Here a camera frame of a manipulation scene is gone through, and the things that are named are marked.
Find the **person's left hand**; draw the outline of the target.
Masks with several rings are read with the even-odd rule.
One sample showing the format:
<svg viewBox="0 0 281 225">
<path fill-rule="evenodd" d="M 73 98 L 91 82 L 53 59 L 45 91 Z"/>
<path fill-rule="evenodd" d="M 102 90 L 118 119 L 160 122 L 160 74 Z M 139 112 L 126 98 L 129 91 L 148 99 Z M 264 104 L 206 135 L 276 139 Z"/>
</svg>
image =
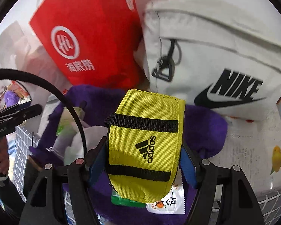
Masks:
<svg viewBox="0 0 281 225">
<path fill-rule="evenodd" d="M 0 140 L 0 173 L 7 175 L 9 170 L 8 144 L 6 137 Z"/>
</svg>

